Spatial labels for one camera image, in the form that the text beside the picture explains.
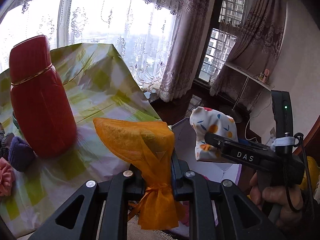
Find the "person right hand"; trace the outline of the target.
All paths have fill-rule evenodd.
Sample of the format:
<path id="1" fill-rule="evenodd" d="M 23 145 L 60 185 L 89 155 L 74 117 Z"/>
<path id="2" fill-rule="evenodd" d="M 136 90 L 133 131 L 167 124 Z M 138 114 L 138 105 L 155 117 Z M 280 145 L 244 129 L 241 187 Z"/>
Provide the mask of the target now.
<path id="1" fill-rule="evenodd" d="M 262 209 L 263 201 L 267 201 L 281 206 L 279 218 L 276 221 L 278 227 L 289 227 L 298 223 L 303 215 L 302 212 L 294 213 L 288 203 L 286 197 L 286 190 L 283 186 L 266 187 L 262 192 L 258 188 L 258 176 L 255 173 L 251 178 L 249 185 L 252 187 L 250 191 L 250 198 L 252 202 Z"/>

